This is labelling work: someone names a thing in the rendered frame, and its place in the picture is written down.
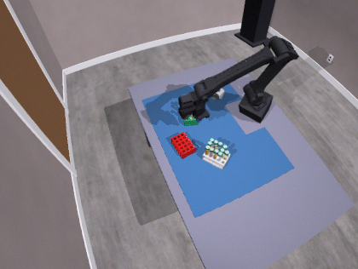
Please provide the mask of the blue flat mat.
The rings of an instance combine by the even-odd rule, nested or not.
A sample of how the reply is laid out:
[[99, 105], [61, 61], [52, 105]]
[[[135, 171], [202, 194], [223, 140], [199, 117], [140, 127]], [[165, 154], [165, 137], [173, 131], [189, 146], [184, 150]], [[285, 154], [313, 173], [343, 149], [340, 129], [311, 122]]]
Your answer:
[[[210, 117], [198, 125], [184, 126], [178, 98], [193, 92], [194, 84], [142, 100], [194, 217], [201, 216], [257, 189], [294, 169], [264, 128], [245, 134], [225, 105], [242, 100], [228, 84], [220, 99], [210, 97], [205, 108]], [[181, 158], [171, 138], [184, 132], [195, 153]], [[210, 138], [227, 145], [231, 153], [223, 170], [203, 160]], [[221, 148], [222, 148], [221, 147]]]

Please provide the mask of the green tube rack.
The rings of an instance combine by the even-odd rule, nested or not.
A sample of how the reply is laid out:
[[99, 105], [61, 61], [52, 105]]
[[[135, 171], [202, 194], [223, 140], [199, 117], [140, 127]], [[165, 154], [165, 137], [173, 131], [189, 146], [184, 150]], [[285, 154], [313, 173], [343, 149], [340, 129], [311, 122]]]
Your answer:
[[194, 119], [190, 120], [190, 117], [187, 118], [187, 120], [184, 120], [184, 126], [191, 126], [191, 125], [198, 125], [198, 122]]

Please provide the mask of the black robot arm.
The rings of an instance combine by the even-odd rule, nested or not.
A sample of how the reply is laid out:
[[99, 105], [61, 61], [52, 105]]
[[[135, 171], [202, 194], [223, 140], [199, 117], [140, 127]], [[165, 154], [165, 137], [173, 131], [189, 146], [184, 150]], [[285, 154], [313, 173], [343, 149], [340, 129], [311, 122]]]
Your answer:
[[[180, 117], [186, 120], [191, 114], [196, 117], [203, 115], [203, 107], [198, 108], [196, 106], [204, 106], [206, 101], [224, 86], [270, 63], [257, 80], [252, 80], [243, 87], [247, 103], [253, 105], [252, 107], [257, 112], [260, 111], [267, 104], [267, 101], [263, 98], [263, 91], [267, 85], [288, 62], [299, 57], [292, 44], [281, 37], [273, 36], [264, 41], [263, 46], [264, 48], [257, 53], [227, 70], [199, 81], [193, 86], [193, 92], [180, 96], [178, 98]], [[270, 49], [274, 51], [275, 57]]]

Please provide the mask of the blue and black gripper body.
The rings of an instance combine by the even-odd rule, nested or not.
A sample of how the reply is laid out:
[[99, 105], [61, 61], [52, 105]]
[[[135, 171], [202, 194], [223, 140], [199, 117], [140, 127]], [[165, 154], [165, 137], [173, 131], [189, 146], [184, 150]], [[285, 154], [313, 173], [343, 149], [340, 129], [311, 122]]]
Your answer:
[[194, 116], [195, 118], [198, 118], [199, 121], [202, 120], [202, 118], [204, 118], [204, 117], [206, 117], [206, 118], [210, 117], [210, 113], [205, 109], [205, 105], [204, 105], [204, 106], [196, 106], [196, 107], [198, 107], [198, 108], [203, 107], [203, 115], [196, 117], [196, 116], [193, 114], [193, 116]]

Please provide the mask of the red tube rack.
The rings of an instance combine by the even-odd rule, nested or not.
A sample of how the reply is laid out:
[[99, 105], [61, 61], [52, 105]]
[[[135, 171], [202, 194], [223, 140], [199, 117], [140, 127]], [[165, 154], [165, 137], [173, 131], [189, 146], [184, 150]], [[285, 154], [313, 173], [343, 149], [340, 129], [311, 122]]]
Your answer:
[[195, 153], [195, 146], [184, 132], [172, 137], [171, 143], [182, 159]]

